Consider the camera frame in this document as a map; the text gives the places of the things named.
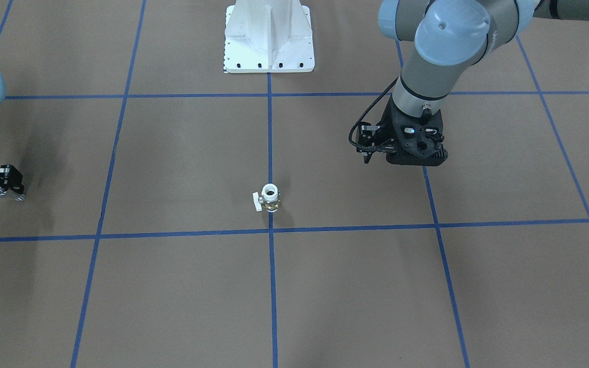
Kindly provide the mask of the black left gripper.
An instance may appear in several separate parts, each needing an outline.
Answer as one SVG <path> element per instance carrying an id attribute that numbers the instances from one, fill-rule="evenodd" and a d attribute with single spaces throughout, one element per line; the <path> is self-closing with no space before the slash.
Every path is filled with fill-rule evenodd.
<path id="1" fill-rule="evenodd" d="M 400 111 L 390 98 L 379 121 L 379 145 L 385 147 L 386 160 L 393 165 L 439 166 L 448 158 L 444 148 L 441 111 L 412 117 Z M 372 150 L 364 152 L 367 165 Z"/>

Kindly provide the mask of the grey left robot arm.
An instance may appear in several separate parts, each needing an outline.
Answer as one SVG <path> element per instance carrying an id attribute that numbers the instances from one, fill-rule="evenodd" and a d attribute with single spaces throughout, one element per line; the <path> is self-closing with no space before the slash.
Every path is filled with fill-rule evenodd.
<path id="1" fill-rule="evenodd" d="M 444 148 L 440 107 L 460 76 L 525 30 L 534 18 L 589 21 L 589 1 L 383 1 L 379 30 L 414 48 L 378 124 L 359 118 L 348 137 L 369 163 L 439 166 Z"/>

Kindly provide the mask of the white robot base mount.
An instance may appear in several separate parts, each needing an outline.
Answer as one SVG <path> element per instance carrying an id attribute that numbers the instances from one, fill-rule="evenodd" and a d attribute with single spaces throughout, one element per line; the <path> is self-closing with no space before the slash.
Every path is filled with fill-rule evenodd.
<path id="1" fill-rule="evenodd" d="M 225 15 L 223 72 L 315 69 L 311 12 L 300 1 L 236 1 Z"/>

